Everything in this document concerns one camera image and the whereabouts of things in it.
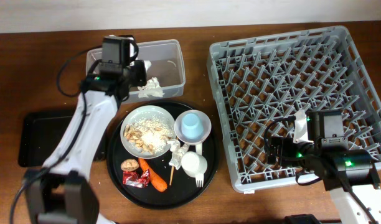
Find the white tissue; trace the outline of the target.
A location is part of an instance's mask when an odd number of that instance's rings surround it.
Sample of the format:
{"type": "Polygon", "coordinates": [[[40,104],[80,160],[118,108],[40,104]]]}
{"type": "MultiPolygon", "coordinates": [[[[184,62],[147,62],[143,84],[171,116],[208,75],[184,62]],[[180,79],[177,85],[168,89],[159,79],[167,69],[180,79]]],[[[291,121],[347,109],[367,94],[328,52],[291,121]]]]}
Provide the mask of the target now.
{"type": "Polygon", "coordinates": [[[139,86],[138,90],[140,91],[139,98],[149,98],[150,96],[162,98],[164,96],[159,80],[156,77],[149,79],[145,86],[139,86]]]}

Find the grey plate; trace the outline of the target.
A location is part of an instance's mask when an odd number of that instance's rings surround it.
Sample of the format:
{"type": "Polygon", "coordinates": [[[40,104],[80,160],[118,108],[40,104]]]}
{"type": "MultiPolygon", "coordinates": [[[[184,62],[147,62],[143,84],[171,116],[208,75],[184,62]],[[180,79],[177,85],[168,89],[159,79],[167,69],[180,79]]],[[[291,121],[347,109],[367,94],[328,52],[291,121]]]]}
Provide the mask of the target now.
{"type": "Polygon", "coordinates": [[[171,126],[172,130],[174,131],[174,118],[173,116],[164,108],[158,107],[158,106],[152,106],[152,105],[147,105],[147,106],[141,106],[139,108],[136,108],[132,112],[130,112],[127,117],[123,120],[121,127],[120,127],[120,138],[121,142],[123,144],[123,147],[133,156],[143,158],[143,159],[153,159],[156,157],[159,157],[163,154],[165,154],[169,148],[170,145],[167,144],[165,149],[159,153],[156,153],[155,155],[150,155],[147,152],[139,152],[136,150],[136,148],[128,143],[124,137],[124,128],[127,124],[130,123],[135,123],[140,119],[149,119],[149,118],[159,118],[163,120],[165,123],[171,126]]]}

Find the pink plastic bowl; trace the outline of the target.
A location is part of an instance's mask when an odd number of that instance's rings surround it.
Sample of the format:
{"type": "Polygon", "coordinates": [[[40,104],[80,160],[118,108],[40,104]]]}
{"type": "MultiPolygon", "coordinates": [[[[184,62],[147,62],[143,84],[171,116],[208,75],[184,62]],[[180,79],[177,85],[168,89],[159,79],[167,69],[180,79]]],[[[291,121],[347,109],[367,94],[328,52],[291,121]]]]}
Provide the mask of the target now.
{"type": "Polygon", "coordinates": [[[202,111],[199,111],[199,110],[188,110],[188,111],[185,111],[185,112],[181,113],[176,118],[175,123],[174,123],[174,132],[175,132],[175,135],[182,142],[188,143],[190,145],[198,145],[200,143],[203,143],[207,139],[207,137],[209,136],[209,134],[211,132],[211,129],[212,129],[212,124],[211,124],[210,118],[205,113],[203,113],[202,111]],[[197,139],[188,139],[188,138],[186,138],[182,134],[182,131],[181,131],[181,120],[184,117],[184,115],[187,114],[187,113],[195,113],[201,119],[201,122],[202,122],[202,125],[203,125],[203,128],[204,128],[204,132],[197,139]]]}

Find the light blue plastic cup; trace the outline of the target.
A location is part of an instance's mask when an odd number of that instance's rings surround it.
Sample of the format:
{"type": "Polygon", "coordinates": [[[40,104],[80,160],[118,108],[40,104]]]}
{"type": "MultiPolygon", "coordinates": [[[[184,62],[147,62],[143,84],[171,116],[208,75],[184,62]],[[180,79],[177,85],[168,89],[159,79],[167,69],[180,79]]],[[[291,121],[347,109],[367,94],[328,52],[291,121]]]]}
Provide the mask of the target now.
{"type": "Polygon", "coordinates": [[[195,113],[187,113],[181,120],[182,134],[188,139],[197,139],[204,132],[199,116],[195,113]]]}

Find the red foil wrapper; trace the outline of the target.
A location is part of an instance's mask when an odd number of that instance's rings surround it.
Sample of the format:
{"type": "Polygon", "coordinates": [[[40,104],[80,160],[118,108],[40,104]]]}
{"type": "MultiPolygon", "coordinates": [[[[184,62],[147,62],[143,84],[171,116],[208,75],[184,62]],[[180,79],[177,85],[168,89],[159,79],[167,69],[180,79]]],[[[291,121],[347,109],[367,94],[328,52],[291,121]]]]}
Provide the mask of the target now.
{"type": "Polygon", "coordinates": [[[143,189],[148,186],[150,182],[150,172],[146,170],[139,176],[135,171],[124,171],[123,172],[123,184],[143,189]]]}

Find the white plastic cup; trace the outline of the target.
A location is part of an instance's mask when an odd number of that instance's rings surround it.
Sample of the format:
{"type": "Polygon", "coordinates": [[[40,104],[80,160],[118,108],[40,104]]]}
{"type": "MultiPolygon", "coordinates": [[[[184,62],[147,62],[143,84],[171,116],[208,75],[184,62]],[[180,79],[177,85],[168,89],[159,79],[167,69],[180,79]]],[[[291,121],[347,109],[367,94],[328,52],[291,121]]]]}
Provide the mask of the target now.
{"type": "Polygon", "coordinates": [[[189,177],[196,177],[206,172],[207,160],[196,152],[188,151],[181,159],[181,167],[189,177]]]}

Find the white plastic fork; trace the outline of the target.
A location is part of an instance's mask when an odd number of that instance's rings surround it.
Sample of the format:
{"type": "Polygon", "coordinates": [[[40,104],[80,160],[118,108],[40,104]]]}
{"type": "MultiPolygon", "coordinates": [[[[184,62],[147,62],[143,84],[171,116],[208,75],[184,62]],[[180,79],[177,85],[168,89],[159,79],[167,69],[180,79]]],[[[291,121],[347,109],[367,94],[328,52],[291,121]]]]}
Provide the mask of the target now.
{"type": "MultiPolygon", "coordinates": [[[[196,145],[195,149],[196,149],[196,153],[198,153],[198,155],[201,156],[202,155],[202,143],[196,145]]],[[[203,173],[199,172],[196,175],[195,180],[196,180],[196,186],[197,187],[203,187],[203,185],[204,185],[204,175],[203,175],[203,173]]]]}

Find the rice and nut leftovers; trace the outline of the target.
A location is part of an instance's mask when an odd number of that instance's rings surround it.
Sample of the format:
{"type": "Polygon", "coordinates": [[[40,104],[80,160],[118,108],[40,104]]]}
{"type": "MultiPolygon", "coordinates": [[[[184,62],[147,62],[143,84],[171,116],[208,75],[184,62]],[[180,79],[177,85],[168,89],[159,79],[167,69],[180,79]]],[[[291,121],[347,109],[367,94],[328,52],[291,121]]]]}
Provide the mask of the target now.
{"type": "Polygon", "coordinates": [[[174,131],[159,118],[144,118],[127,124],[123,137],[137,151],[155,155],[165,149],[168,140],[174,138],[174,131]]]}

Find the white napkin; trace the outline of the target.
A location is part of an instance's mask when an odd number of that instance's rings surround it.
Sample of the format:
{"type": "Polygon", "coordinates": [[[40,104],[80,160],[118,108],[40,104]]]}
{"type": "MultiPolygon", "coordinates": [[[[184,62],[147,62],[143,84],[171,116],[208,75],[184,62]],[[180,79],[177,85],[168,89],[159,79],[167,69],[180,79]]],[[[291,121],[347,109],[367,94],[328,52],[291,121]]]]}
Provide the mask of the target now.
{"type": "Polygon", "coordinates": [[[167,141],[170,145],[170,151],[172,152],[171,160],[169,165],[175,167],[176,170],[179,170],[181,167],[181,159],[184,154],[189,150],[189,144],[184,143],[181,145],[180,141],[177,139],[170,139],[167,141]]]}

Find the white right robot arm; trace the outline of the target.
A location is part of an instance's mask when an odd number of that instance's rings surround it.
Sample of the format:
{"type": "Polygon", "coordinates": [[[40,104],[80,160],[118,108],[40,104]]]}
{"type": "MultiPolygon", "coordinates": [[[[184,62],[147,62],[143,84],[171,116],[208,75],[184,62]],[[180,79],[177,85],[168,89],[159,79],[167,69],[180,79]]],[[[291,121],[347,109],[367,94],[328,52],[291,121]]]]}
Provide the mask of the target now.
{"type": "Polygon", "coordinates": [[[363,149],[350,149],[340,110],[299,110],[272,121],[263,133],[269,164],[298,167],[305,182],[323,182],[342,223],[381,223],[380,178],[373,157],[363,149]]]}

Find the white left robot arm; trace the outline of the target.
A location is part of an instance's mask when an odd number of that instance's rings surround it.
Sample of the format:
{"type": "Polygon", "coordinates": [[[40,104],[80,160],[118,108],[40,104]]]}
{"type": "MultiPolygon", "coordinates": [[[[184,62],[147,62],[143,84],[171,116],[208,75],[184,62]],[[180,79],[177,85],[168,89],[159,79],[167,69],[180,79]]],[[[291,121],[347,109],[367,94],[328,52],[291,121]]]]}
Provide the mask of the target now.
{"type": "Polygon", "coordinates": [[[9,213],[21,194],[31,223],[109,223],[89,184],[95,154],[110,121],[135,86],[146,84],[151,63],[138,59],[139,47],[132,35],[109,35],[99,46],[96,60],[81,81],[77,108],[62,139],[39,170],[29,169],[9,213]]]}

